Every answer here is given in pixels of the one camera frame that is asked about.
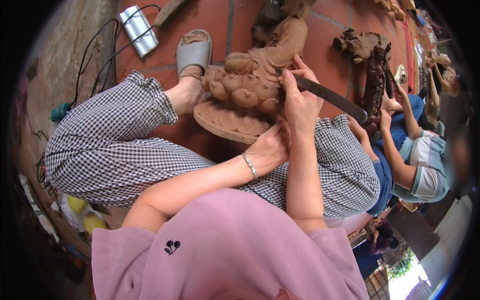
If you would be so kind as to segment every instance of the woman's right hand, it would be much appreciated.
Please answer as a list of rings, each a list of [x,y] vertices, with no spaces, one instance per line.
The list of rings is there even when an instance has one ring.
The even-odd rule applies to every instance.
[[[395,100],[402,105],[403,108],[410,107],[410,100],[405,90],[398,86],[398,90],[394,91]]]
[[[283,87],[286,92],[285,116],[293,135],[313,137],[324,100],[308,91],[299,91],[293,74],[316,83],[318,80],[298,55],[294,56],[293,62],[297,70],[283,70],[282,73]]]

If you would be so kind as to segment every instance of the gray slipper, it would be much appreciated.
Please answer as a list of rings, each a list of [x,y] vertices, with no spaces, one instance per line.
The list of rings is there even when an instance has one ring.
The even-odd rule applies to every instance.
[[[196,42],[184,46],[180,46],[182,39],[179,42],[177,47],[177,72],[178,75],[181,74],[183,69],[188,66],[196,65],[203,69],[205,72],[207,65],[210,64],[212,61],[212,38],[210,34],[203,29],[195,29],[189,32],[197,33],[197,32],[205,32],[208,36],[208,40],[206,42]]]

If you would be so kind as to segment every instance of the wooden block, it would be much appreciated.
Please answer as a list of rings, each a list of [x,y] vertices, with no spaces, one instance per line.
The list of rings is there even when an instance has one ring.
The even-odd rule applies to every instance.
[[[158,15],[156,15],[155,21],[153,21],[153,26],[158,29],[165,29],[189,1],[190,0],[168,0],[167,4],[162,8]]]
[[[235,141],[235,142],[244,143],[244,144],[253,144],[257,141],[258,136],[253,136],[253,135],[249,135],[249,134],[243,134],[243,133],[240,133],[240,132],[235,132],[233,130],[229,130],[229,129],[227,129],[225,127],[222,127],[220,125],[213,124],[211,122],[208,122],[208,121],[204,120],[200,116],[200,114],[198,113],[197,107],[198,106],[195,106],[195,108],[193,110],[193,118],[195,119],[195,121],[197,121],[197,123],[200,126],[205,128],[209,132],[211,132],[215,135],[218,135],[220,137],[223,137],[225,139]]]

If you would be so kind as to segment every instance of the gingham pants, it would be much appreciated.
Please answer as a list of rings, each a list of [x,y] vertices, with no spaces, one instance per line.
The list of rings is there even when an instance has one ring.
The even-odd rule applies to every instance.
[[[215,163],[160,138],[144,139],[178,117],[154,78],[133,71],[121,84],[75,107],[48,142],[45,164],[61,192],[93,203],[131,207],[150,185]],[[370,158],[339,115],[317,121],[318,173],[325,217],[363,213],[380,185]],[[286,209],[288,162],[238,187]]]

